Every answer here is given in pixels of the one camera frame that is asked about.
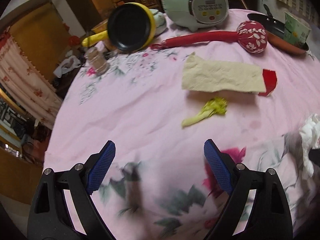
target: transparent container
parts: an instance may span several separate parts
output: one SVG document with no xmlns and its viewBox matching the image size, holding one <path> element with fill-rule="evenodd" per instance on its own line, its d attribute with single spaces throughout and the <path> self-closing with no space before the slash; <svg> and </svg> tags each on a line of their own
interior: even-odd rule
<svg viewBox="0 0 320 240">
<path fill-rule="evenodd" d="M 84 57 L 87 59 L 89 65 L 95 69 L 97 76 L 101 76 L 110 68 L 110 64 L 104 58 L 103 53 L 98 51 L 96 47 L 88 49 Z"/>
</svg>

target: rice cooker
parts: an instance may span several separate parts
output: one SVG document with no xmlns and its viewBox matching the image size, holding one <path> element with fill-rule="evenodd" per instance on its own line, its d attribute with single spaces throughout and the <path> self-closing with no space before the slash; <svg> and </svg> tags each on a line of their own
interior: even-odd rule
<svg viewBox="0 0 320 240">
<path fill-rule="evenodd" d="M 191 31 L 222 22 L 228 15 L 228 0 L 161 0 L 167 16 Z"/>
</svg>

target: beige napkin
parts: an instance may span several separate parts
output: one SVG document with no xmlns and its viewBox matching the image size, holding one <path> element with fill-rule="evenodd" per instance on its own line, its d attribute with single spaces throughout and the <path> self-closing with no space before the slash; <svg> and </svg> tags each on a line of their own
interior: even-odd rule
<svg viewBox="0 0 320 240">
<path fill-rule="evenodd" d="M 193 52 L 182 74 L 182 88 L 187 90 L 266 92 L 262 69 L 247 63 L 204 60 Z"/>
</svg>

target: red fabric handle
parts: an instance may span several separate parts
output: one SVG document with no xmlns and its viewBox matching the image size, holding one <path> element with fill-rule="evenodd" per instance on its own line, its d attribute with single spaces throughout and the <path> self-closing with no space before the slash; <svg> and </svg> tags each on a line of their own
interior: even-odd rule
<svg viewBox="0 0 320 240">
<path fill-rule="evenodd" d="M 227 31 L 216 31 L 216 32 L 206 32 L 206 33 L 195 33 L 191 35 L 185 35 L 175 38 L 170 38 L 163 41 L 160 46 L 162 48 L 174 48 L 183 45 L 193 44 L 197 42 L 204 41 L 226 41 L 235 42 L 238 40 L 237 32 L 227 32 Z M 152 44 L 152 49 L 159 49 L 158 44 Z"/>
</svg>

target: white tissue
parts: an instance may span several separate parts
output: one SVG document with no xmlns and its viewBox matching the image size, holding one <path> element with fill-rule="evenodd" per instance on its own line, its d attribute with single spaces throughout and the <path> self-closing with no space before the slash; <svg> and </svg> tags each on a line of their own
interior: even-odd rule
<svg viewBox="0 0 320 240">
<path fill-rule="evenodd" d="M 308 179 L 313 175 L 313 163 L 309 160 L 309 151 L 319 149 L 320 137 L 320 116 L 312 114 L 305 122 L 304 126 L 299 129 L 302 138 L 303 150 L 303 171 L 302 178 Z"/>
</svg>

